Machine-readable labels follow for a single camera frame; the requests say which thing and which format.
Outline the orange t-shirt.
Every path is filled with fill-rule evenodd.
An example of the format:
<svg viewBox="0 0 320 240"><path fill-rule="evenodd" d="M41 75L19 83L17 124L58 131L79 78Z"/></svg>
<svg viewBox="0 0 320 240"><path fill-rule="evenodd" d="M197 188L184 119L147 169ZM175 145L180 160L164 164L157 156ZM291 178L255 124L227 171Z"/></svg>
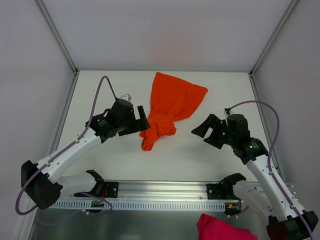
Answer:
<svg viewBox="0 0 320 240"><path fill-rule="evenodd" d="M152 83L147 118L150 128L139 134L142 137L142 150L151 151L159 138L175 135L175 122L192 116L207 92L204 86L157 72Z"/></svg>

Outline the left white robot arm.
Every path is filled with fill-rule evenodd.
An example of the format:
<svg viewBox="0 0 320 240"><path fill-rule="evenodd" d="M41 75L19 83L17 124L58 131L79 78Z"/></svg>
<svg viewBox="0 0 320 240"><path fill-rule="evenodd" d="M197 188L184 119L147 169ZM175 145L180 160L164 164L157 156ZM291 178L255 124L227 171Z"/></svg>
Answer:
<svg viewBox="0 0 320 240"><path fill-rule="evenodd" d="M84 129L64 147L37 163L26 161L21 167L21 188L33 200L36 207L45 210L61 196L101 197L104 195L104 179L94 170L82 175L64 176L66 170L90 150L102 145L116 135L124 136L150 128L143 106L117 98L111 108L101 114L91 114Z"/></svg>

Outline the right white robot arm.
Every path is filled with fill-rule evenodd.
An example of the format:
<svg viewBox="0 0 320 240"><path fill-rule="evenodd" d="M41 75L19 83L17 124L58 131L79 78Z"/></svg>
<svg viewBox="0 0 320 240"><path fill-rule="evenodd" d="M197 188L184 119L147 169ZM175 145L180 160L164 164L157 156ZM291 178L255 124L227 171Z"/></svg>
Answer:
<svg viewBox="0 0 320 240"><path fill-rule="evenodd" d="M242 114L228 114L224 120L210 114L192 130L204 142L221 149L224 145L251 171L262 188L260 193L241 173L226 176L208 190L208 197L221 195L225 199L239 199L266 220L266 231L271 240L312 239L319 219L314 211L307 211L280 178L268 160L264 144L251 137L248 121Z"/></svg>

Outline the pink t-shirt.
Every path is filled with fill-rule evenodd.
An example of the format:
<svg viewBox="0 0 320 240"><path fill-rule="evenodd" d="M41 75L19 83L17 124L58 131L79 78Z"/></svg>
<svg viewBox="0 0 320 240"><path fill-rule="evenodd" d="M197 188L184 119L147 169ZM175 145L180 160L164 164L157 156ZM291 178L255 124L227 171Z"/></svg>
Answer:
<svg viewBox="0 0 320 240"><path fill-rule="evenodd" d="M257 240L248 229L235 228L216 217L203 213L198 222L199 240Z"/></svg>

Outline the right aluminium frame post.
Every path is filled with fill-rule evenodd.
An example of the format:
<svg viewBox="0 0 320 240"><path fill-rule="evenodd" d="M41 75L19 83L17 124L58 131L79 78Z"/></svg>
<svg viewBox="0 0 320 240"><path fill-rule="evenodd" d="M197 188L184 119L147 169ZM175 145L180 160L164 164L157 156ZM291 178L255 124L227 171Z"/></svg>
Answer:
<svg viewBox="0 0 320 240"><path fill-rule="evenodd" d="M295 8L299 2L300 2L299 0L291 0L289 2L289 5L285 9L283 15L281 16L279 22L277 23L275 29L273 30L273 32L271 34L271 36L267 40L267 43L265 44L263 50L261 51L258 59L254 63L254 66L249 71L249 74L251 76L257 72L258 68L262 64L262 61L266 57L267 53L269 52L270 48L274 44L275 40L277 39L278 35L280 34L281 30L285 26L286 22L288 21L289 17L291 16L292 12L295 10Z"/></svg>

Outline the aluminium frame post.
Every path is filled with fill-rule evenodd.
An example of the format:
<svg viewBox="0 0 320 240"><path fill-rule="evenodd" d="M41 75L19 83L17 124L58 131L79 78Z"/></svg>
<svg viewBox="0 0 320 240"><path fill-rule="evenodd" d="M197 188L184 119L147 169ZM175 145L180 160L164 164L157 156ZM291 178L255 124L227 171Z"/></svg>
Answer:
<svg viewBox="0 0 320 240"><path fill-rule="evenodd" d="M273 32L271 34L271 36L267 40L267 43L265 44L263 50L261 51L258 59L254 63L254 66L249 71L249 74L251 76L257 72L258 68L262 64L262 61L266 57L267 53L269 52L270 48L274 44L275 40L277 39L278 35L280 34L281 30L285 26L286 22L288 21L289 17L291 16L292 12L295 10L295 8L299 2L300 2L299 0L291 0L289 2L289 5L285 9L283 15L281 16L279 22L277 23L275 29L273 30Z"/></svg>
<svg viewBox="0 0 320 240"><path fill-rule="evenodd" d="M61 34L59 33L56 24L53 21L53 18L51 17L51 14L43 0L35 0L35 4L38 7L39 12L41 13L42 17L44 18L44 21L46 22L54 40L56 41L59 49L61 50L68 66L70 67L71 71L74 75L78 74L78 68L75 65L75 62L72 59L71 54L69 53L66 44L61 37Z"/></svg>

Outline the aluminium mounting rail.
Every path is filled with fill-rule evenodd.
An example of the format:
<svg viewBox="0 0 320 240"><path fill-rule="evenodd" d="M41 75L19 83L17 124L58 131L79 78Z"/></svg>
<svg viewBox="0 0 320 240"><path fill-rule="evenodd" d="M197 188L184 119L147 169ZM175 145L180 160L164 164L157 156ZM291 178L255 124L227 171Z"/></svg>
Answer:
<svg viewBox="0 0 320 240"><path fill-rule="evenodd" d="M205 202L207 185L216 181L107 180L108 200Z"/></svg>

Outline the left aluminium frame post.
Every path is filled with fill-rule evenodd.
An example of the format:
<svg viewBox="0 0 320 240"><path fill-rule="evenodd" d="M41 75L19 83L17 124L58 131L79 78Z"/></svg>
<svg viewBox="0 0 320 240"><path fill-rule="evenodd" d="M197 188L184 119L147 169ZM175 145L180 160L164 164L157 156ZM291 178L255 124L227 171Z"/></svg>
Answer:
<svg viewBox="0 0 320 240"><path fill-rule="evenodd" d="M53 21L53 18L51 17L51 14L43 0L35 0L35 4L38 7L39 12L41 13L42 17L44 18L44 21L46 22L54 40L56 41L59 49L61 50L68 66L70 67L71 71L74 75L78 74L78 68L75 65L75 62L72 59L71 54L69 53L66 44L61 37L61 34L59 33L56 24Z"/></svg>

